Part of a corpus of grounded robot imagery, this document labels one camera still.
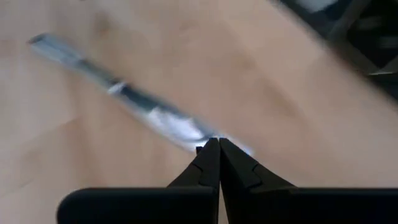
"wooden table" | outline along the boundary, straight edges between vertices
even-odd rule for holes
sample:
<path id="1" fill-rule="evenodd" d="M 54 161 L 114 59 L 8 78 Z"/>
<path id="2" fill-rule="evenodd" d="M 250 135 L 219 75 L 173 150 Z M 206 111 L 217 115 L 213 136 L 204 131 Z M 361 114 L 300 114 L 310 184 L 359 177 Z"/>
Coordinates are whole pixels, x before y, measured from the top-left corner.
<path id="1" fill-rule="evenodd" d="M 195 156 L 31 52 L 42 32 L 242 140 L 295 185 L 398 186 L 396 103 L 281 5 L 0 0 L 0 30 L 0 223 L 54 223 L 82 187 L 165 186 Z"/>

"black object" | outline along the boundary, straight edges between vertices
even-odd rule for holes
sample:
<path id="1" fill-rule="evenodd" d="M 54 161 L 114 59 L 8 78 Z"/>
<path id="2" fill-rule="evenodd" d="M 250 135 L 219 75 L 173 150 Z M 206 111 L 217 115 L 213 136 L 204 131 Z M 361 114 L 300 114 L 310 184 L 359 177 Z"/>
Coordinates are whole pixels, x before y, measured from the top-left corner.
<path id="1" fill-rule="evenodd" d="M 234 223 L 397 223 L 396 189 L 295 187 L 227 139 L 210 139 L 166 188 L 85 189 L 67 196 L 58 223 L 217 223 L 220 180 Z"/>

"wooden surface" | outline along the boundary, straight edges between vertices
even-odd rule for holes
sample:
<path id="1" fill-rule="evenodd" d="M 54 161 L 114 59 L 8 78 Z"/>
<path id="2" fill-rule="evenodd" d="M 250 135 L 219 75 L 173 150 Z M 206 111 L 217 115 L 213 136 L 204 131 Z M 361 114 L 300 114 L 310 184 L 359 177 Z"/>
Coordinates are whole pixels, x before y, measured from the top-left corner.
<path id="1" fill-rule="evenodd" d="M 82 187 L 165 186 L 194 158 L 32 53 L 25 42 L 42 32 L 242 140 L 298 186 L 398 186 L 397 105 L 282 6 L 0 0 L 0 223 L 54 223 Z"/>

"light wood tabletop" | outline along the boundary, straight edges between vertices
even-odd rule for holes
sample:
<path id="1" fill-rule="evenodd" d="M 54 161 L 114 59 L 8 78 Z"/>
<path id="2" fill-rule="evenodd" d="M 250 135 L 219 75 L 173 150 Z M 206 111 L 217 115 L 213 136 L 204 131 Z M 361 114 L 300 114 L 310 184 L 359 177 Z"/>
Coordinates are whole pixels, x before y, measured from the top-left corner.
<path id="1" fill-rule="evenodd" d="M 166 186 L 195 157 L 33 53 L 26 41 L 43 32 L 295 185 L 398 186 L 397 103 L 280 4 L 0 0 L 0 223 L 55 223 L 82 187 Z"/>

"wood grain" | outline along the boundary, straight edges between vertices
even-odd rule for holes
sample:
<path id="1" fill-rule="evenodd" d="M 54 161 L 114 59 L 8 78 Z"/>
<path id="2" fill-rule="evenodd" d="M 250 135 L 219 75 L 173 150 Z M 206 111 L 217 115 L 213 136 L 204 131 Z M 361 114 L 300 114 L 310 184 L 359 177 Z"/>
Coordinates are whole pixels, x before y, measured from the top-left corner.
<path id="1" fill-rule="evenodd" d="M 31 52 L 43 32 L 242 140 L 296 185 L 398 185 L 396 104 L 281 5 L 0 0 L 0 30 L 0 223 L 54 223 L 82 187 L 165 186 L 195 156 Z"/>

